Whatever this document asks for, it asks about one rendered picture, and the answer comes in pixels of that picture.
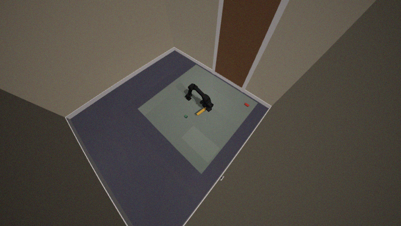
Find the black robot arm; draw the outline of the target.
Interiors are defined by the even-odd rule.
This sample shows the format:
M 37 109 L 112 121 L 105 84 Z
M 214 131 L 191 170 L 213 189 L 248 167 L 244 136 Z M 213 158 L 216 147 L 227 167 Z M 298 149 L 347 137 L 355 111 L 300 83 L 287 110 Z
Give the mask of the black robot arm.
M 188 90 L 188 94 L 185 96 L 186 99 L 187 99 L 188 101 L 191 100 L 192 90 L 195 90 L 195 91 L 202 97 L 202 99 L 203 99 L 205 105 L 208 105 L 210 108 L 213 107 L 214 104 L 211 103 L 210 97 L 209 97 L 207 94 L 204 94 L 204 93 L 198 88 L 197 85 L 195 85 L 195 84 L 190 84 L 190 85 L 188 86 L 188 89 L 189 89 L 189 90 Z

